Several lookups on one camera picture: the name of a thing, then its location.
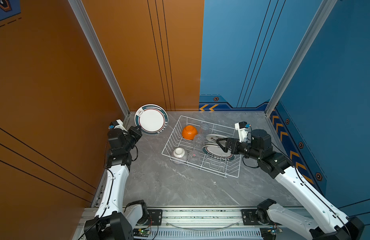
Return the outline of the white plate red pattern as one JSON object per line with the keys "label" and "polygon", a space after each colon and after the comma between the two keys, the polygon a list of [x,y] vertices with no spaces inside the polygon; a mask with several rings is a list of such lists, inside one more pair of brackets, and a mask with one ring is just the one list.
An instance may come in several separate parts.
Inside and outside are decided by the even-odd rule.
{"label": "white plate red pattern", "polygon": [[219,134],[209,134],[209,135],[206,135],[205,137],[205,139],[211,143],[216,143],[217,140],[226,139],[226,138],[228,138],[228,136],[219,135]]}

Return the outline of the green rimmed white plate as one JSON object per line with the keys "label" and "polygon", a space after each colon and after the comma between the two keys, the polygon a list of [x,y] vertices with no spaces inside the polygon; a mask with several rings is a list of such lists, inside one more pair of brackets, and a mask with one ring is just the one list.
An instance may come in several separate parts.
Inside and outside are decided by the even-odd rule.
{"label": "green rimmed white plate", "polygon": [[141,128],[142,133],[157,135],[168,126],[167,112],[155,104],[147,104],[140,107],[135,113],[135,124]]}

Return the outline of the white wire dish rack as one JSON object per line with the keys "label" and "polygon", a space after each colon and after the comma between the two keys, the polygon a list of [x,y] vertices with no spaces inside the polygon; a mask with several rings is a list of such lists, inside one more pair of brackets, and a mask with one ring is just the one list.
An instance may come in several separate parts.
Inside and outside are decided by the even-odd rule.
{"label": "white wire dish rack", "polygon": [[[182,136],[182,132],[187,126],[193,126],[197,130],[207,126],[208,129],[203,137],[197,137],[193,141]],[[162,150],[162,155],[176,164],[184,164],[224,178],[237,178],[239,177],[241,156],[233,155],[231,152],[225,153],[216,143],[217,139],[227,137],[238,137],[237,130],[191,117],[180,116]]]}

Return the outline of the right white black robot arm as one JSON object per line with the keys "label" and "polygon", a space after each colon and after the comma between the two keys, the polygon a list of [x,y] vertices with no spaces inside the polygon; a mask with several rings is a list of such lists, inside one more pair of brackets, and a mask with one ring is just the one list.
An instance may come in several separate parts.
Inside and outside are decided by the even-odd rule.
{"label": "right white black robot arm", "polygon": [[257,220],[263,225],[281,224],[307,240],[359,240],[365,225],[358,217],[349,217],[317,191],[296,165],[282,152],[273,150],[271,136],[265,130],[252,130],[250,142],[225,138],[216,142],[224,152],[255,159],[258,166],[284,186],[310,214],[306,218],[276,201],[267,199],[257,206]]}

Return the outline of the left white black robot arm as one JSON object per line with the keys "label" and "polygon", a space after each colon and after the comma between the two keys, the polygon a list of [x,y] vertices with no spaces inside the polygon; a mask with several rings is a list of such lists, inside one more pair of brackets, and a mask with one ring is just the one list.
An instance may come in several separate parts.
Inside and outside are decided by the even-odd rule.
{"label": "left white black robot arm", "polygon": [[132,240],[138,221],[147,218],[143,200],[134,201],[123,209],[126,182],[130,174],[131,150],[142,137],[141,127],[110,127],[105,170],[108,174],[103,199],[95,217],[85,222],[82,237],[87,240]]}

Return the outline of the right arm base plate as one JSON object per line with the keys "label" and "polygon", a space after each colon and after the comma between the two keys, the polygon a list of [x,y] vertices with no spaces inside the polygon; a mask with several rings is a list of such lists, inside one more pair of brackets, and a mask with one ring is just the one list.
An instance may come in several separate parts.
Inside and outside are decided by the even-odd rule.
{"label": "right arm base plate", "polygon": [[276,226],[265,210],[242,209],[241,217],[245,226]]}

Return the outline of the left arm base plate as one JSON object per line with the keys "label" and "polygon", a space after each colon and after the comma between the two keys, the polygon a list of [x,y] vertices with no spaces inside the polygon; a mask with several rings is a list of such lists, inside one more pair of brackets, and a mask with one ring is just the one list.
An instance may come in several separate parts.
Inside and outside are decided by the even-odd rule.
{"label": "left arm base plate", "polygon": [[137,226],[161,226],[163,220],[162,209],[148,209],[147,216],[142,217]]}

